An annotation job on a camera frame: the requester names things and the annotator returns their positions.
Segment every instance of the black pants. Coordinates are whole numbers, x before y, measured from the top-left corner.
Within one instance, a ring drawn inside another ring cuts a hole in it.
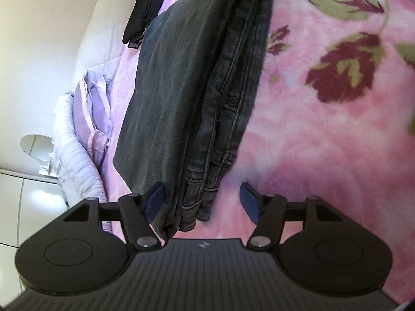
[[[255,100],[272,0],[179,0],[146,30],[114,166],[133,192],[156,181],[163,237],[207,220]]]

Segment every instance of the floral pattern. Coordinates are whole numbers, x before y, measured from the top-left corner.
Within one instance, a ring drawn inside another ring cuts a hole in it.
[[[357,33],[327,51],[306,79],[321,102],[352,101],[372,88],[375,69],[384,56],[379,36]]]
[[[273,55],[281,54],[288,50],[291,45],[283,42],[283,39],[290,33],[288,25],[283,26],[273,32],[270,36],[271,47],[268,48],[268,52]]]
[[[323,13],[342,20],[367,20],[370,13],[381,13],[378,0],[308,0]]]

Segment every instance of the pink fleece blanket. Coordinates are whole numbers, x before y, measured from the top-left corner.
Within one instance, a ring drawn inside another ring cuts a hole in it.
[[[236,163],[211,220],[176,237],[246,241],[254,225],[239,203],[244,181],[292,201],[318,195],[389,245],[385,291],[399,302],[415,297],[414,29],[415,0],[275,0]],[[114,133],[102,168],[111,201],[130,192],[112,159],[138,54],[124,50],[111,93]]]

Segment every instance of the white cabinet door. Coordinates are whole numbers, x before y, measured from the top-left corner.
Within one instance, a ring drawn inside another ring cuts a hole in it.
[[[67,209],[62,189],[54,183],[23,180],[19,245]]]
[[[19,275],[15,267],[16,250],[0,244],[0,305],[3,307],[20,295]]]
[[[17,246],[17,220],[19,216],[22,179],[0,174],[0,243]]]

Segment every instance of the circular cover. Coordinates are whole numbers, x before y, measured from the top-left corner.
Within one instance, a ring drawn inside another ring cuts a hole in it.
[[[299,232],[281,245],[285,271],[324,294],[356,295],[380,288],[392,267],[386,244],[363,228],[325,225]]]
[[[55,234],[35,234],[15,257],[24,285],[46,294],[93,290],[115,278],[127,260],[127,249],[118,237],[99,228],[84,229],[81,223]]]

